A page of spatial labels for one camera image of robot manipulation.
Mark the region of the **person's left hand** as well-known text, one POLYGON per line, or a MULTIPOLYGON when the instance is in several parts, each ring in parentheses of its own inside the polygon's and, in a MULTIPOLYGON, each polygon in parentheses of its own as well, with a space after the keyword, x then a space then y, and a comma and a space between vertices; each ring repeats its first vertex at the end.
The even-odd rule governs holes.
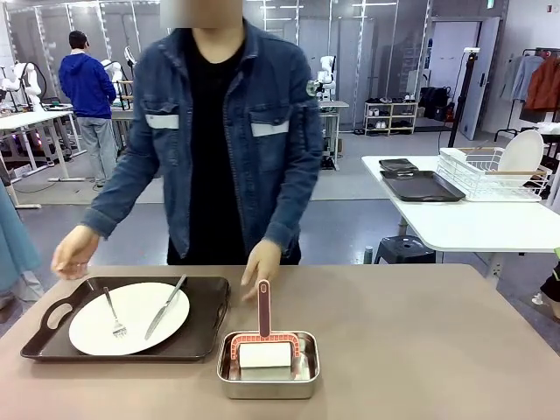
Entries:
POLYGON ((262 239, 252 249, 241 278, 241 286, 247 288, 243 300, 255 298, 261 280, 272 281, 279 270, 282 251, 268 239, 262 239))

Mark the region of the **person's right hand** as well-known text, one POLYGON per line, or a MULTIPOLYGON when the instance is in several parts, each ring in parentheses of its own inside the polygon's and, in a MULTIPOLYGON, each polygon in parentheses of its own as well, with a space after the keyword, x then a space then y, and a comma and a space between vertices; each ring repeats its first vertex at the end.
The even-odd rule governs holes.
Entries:
POLYGON ((90 227, 78 225, 60 242, 52 256, 52 271, 60 279, 78 280, 88 271, 88 263, 101 237, 90 227))

